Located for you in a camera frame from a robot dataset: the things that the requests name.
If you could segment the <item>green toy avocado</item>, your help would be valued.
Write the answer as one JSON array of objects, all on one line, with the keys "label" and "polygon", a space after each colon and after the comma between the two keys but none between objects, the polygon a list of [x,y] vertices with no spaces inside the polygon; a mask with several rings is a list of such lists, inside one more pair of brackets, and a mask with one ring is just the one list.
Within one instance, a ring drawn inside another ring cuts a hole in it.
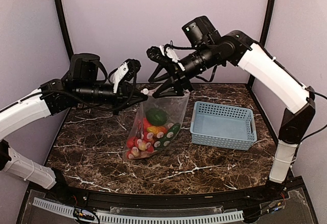
[{"label": "green toy avocado", "polygon": [[146,111],[146,119],[153,126],[163,126],[167,120],[167,113],[159,108],[151,108]]}]

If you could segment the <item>right black frame post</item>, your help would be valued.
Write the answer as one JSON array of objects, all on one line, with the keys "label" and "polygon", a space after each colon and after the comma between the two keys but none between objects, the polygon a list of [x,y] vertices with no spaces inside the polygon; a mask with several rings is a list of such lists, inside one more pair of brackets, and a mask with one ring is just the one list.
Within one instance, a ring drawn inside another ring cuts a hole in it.
[{"label": "right black frame post", "polygon": [[268,38],[268,33],[269,33],[273,9],[274,9],[274,3],[275,3],[275,0],[267,0],[265,17],[264,17],[263,27],[261,30],[261,35],[260,35],[260,40],[259,40],[259,43],[262,46],[265,46],[267,38]]}]

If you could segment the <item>green toy cucumber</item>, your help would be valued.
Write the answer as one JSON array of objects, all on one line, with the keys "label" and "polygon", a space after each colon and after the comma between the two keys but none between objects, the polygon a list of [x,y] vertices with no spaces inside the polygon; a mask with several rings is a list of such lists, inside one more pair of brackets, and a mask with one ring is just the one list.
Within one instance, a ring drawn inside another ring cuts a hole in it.
[{"label": "green toy cucumber", "polygon": [[167,125],[167,132],[163,134],[155,143],[154,149],[161,150],[167,147],[172,140],[177,136],[178,132],[180,131],[181,124],[180,123],[169,123]]}]

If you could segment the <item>orange red toy mango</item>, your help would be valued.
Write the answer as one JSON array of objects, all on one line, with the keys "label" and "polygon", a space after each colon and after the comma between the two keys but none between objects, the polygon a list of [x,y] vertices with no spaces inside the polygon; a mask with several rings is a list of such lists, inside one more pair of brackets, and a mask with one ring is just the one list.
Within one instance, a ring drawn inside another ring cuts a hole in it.
[{"label": "orange red toy mango", "polygon": [[158,134],[159,132],[167,133],[167,128],[164,126],[149,126],[146,128],[147,132],[152,132],[153,134]]}]

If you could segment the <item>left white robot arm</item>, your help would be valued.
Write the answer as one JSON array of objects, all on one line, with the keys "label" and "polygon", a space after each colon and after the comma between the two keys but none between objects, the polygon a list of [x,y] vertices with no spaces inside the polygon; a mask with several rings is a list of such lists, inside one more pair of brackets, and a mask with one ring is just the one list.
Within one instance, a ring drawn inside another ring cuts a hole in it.
[{"label": "left white robot arm", "polygon": [[136,89],[140,68],[140,61],[128,59],[112,73],[107,73],[98,55],[72,55],[69,70],[62,78],[40,85],[27,96],[1,109],[1,170],[51,189],[62,202],[70,200],[72,190],[65,185],[59,170],[22,156],[5,137],[34,121],[78,105],[118,114],[147,100],[148,97]]}]

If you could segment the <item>light blue plastic basket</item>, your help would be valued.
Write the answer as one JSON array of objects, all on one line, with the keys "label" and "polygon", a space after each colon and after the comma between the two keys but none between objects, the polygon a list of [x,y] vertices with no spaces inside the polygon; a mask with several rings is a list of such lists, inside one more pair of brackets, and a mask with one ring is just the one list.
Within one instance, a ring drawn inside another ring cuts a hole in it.
[{"label": "light blue plastic basket", "polygon": [[195,102],[190,132],[198,145],[247,151],[257,142],[253,111],[236,106]]}]

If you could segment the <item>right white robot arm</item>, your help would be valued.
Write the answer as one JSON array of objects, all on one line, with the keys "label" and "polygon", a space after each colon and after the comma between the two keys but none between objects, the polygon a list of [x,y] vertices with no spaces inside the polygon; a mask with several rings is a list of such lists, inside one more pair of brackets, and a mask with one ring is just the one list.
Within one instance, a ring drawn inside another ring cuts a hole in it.
[{"label": "right white robot arm", "polygon": [[153,96],[181,96],[184,91],[193,89],[192,78],[227,63],[261,81],[286,106],[270,182],[261,188],[263,199],[274,199],[281,191],[280,183],[286,179],[298,147],[308,138],[307,129],[316,112],[314,100],[317,92],[300,82],[262,45],[239,30],[221,36],[206,16],[196,17],[182,30],[191,44],[188,56],[178,58],[175,53],[177,47],[173,44],[153,46],[147,50],[148,58],[157,64],[149,82],[160,82]]}]

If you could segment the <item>left black frame post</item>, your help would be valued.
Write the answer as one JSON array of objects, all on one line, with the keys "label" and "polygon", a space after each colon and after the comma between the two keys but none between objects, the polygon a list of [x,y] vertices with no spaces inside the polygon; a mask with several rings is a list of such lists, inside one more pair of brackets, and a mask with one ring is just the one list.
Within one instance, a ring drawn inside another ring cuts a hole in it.
[{"label": "left black frame post", "polygon": [[54,0],[54,2],[55,2],[55,8],[56,8],[56,12],[57,12],[57,18],[59,21],[62,39],[63,39],[64,46],[66,49],[68,60],[70,61],[74,54],[74,50],[73,50],[71,38],[70,38],[70,35],[68,32],[63,3],[62,3],[62,0]]}]

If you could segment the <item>clear zip top bag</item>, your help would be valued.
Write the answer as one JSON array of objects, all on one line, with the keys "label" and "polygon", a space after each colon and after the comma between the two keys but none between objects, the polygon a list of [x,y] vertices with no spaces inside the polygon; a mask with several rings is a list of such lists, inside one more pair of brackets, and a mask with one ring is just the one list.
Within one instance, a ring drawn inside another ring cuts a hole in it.
[{"label": "clear zip top bag", "polygon": [[154,98],[156,89],[144,88],[142,102],[124,147],[125,160],[149,158],[168,147],[177,137],[186,113],[190,93]]}]

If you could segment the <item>red lychee bunch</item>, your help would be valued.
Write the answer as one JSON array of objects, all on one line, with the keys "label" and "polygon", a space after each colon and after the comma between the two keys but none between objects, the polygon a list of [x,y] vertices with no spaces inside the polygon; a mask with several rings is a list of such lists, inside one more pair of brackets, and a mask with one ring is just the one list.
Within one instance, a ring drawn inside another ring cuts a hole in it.
[{"label": "red lychee bunch", "polygon": [[156,154],[160,141],[152,132],[143,132],[140,137],[133,136],[127,140],[126,158],[128,160],[149,158]]}]

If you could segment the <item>red toy fruit ball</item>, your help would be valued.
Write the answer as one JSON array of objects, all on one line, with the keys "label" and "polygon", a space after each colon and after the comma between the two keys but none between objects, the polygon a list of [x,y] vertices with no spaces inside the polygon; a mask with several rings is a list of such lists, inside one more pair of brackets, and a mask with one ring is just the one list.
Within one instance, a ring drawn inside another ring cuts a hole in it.
[{"label": "red toy fruit ball", "polygon": [[144,117],[140,120],[138,128],[142,131],[145,132],[148,127],[152,126],[148,120]]}]

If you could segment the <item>black front rail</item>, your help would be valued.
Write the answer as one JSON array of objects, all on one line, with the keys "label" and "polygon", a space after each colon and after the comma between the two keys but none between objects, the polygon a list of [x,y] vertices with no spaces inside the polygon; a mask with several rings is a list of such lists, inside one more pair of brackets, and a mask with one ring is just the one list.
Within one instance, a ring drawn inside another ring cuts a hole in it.
[{"label": "black front rail", "polygon": [[109,210],[112,207],[136,209],[189,209],[222,206],[236,208],[253,214],[261,213],[273,202],[281,200],[284,205],[298,209],[299,205],[312,206],[302,177],[288,179],[279,192],[258,186],[241,190],[186,195],[144,195],[109,193],[86,190],[71,186],[50,191],[30,183],[27,193],[36,191],[45,197],[66,205],[88,210]]}]

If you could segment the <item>black frame post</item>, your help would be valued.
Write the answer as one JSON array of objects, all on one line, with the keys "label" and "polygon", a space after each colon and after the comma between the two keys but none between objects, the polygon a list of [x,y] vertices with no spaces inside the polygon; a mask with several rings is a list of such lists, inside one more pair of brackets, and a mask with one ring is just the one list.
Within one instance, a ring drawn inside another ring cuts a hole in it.
[{"label": "black frame post", "polygon": [[68,60],[70,61],[74,54],[74,50],[73,50],[71,38],[70,38],[70,35],[68,32],[63,3],[62,3],[62,0],[54,0],[54,2],[55,2],[55,8],[56,8],[56,12],[57,12],[57,18],[59,21],[62,39],[63,39],[64,46],[66,49]]},{"label": "black frame post", "polygon": [[263,27],[261,30],[261,35],[260,35],[260,40],[259,40],[259,43],[262,46],[265,46],[267,38],[268,38],[268,33],[269,33],[273,9],[274,9],[274,3],[275,3],[275,0],[267,0],[265,17],[264,17]]}]

